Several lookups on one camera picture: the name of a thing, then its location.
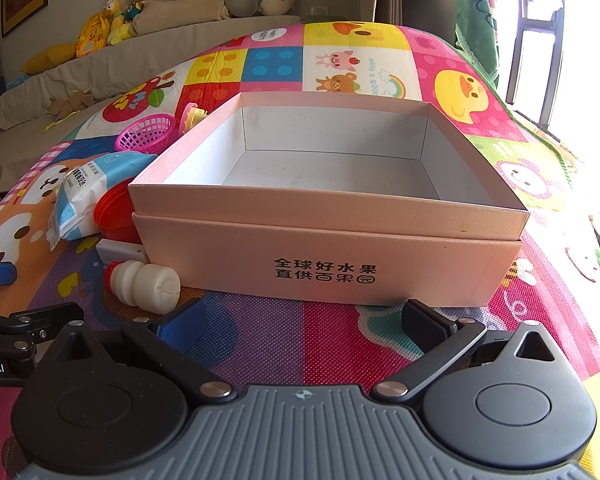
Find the cartoon apple print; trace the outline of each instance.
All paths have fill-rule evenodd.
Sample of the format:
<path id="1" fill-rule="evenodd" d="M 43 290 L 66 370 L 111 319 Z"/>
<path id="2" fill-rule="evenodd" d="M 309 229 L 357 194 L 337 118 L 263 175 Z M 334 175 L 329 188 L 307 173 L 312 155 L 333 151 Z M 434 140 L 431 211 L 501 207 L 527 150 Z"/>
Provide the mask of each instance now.
<path id="1" fill-rule="evenodd" d="M 102 117 L 109 123 L 120 123 L 127 121 L 144 112 L 149 106 L 157 108 L 164 99 L 163 88 L 173 86 L 173 81 L 159 84 L 160 81 L 169 79 L 175 72 L 169 72 L 164 76 L 156 76 L 137 87 L 122 94 L 119 98 L 107 105 L 102 111 Z"/>

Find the package of wipes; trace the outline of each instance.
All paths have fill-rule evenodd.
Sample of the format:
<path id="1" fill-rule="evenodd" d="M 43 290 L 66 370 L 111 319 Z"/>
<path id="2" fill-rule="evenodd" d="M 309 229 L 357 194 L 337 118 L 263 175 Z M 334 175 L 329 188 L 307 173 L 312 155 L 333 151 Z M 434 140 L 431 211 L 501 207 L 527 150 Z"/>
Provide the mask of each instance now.
<path id="1" fill-rule="evenodd" d="M 75 240 L 97 233 L 93 210 L 98 200 L 116 184 L 144 170 L 155 157 L 131 151 L 108 153 L 68 172 L 49 218 L 51 249 L 60 238 Z"/>

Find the plastic basket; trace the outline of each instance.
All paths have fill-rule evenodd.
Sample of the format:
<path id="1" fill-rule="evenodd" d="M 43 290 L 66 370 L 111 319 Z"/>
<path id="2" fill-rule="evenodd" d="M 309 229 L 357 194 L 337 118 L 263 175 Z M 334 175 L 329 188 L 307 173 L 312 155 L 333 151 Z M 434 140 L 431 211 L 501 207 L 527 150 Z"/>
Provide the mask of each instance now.
<path id="1" fill-rule="evenodd" d="M 135 152 L 160 155 L 177 139 L 176 121 L 169 114 L 144 117 L 127 126 L 114 144 L 117 152 Z"/>

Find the red plastic bowl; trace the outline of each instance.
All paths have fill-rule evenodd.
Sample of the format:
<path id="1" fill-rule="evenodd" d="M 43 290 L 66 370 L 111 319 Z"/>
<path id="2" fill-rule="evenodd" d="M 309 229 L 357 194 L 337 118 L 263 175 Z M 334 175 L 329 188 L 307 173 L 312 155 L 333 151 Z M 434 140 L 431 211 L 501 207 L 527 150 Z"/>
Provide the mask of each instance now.
<path id="1" fill-rule="evenodd" d="M 109 240 L 141 244 L 142 241 L 131 218 L 134 204 L 127 186 L 132 178 L 123 180 L 109 189 L 96 204 L 93 220 L 100 228 L 102 236 Z"/>

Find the cardboard box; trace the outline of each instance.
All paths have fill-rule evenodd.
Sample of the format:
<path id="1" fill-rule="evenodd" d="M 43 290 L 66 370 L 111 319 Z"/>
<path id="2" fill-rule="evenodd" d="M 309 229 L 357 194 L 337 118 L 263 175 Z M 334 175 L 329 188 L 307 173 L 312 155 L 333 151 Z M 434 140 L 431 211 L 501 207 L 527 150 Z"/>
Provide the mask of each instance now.
<path id="1" fill-rule="evenodd" d="M 434 106 L 238 94 L 129 186 L 183 285 L 356 304 L 484 306 L 528 212 Z"/>

